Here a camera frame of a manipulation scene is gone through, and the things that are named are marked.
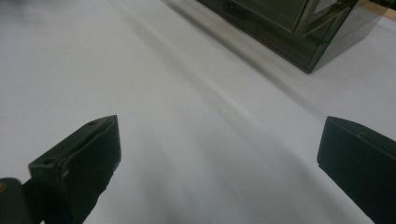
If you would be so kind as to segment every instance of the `white surface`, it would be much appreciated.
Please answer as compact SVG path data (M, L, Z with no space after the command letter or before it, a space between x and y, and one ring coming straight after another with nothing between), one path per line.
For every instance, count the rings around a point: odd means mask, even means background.
M122 162L85 223L372 223L316 155L328 115L396 139L395 22L307 76L192 6L243 51L160 1L2 1L0 176L117 114Z

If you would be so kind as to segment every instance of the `white table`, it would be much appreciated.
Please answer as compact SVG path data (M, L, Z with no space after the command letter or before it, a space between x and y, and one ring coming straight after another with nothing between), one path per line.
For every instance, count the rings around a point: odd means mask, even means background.
M161 1L2 1L0 176L117 114L87 224L372 223L316 156L329 115L396 139L396 23L308 76L185 3L206 32Z

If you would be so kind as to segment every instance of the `white tabletop surface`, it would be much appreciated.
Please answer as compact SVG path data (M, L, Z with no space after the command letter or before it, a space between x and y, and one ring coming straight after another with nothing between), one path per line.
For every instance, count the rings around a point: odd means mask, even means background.
M185 3L205 32L158 0L1 1L0 176L117 114L87 224L372 223L316 156L327 116L396 139L396 23L308 76Z

